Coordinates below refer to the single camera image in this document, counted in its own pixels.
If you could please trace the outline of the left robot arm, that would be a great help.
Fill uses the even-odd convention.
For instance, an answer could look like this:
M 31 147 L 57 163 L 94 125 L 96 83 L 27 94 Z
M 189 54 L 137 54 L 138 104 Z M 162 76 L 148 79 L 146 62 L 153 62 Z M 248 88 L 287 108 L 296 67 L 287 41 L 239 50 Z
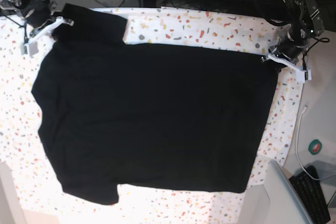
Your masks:
M 283 0 L 288 17 L 287 34 L 274 49 L 278 58 L 292 63 L 306 50 L 310 39 L 324 32 L 324 25 L 316 0 Z

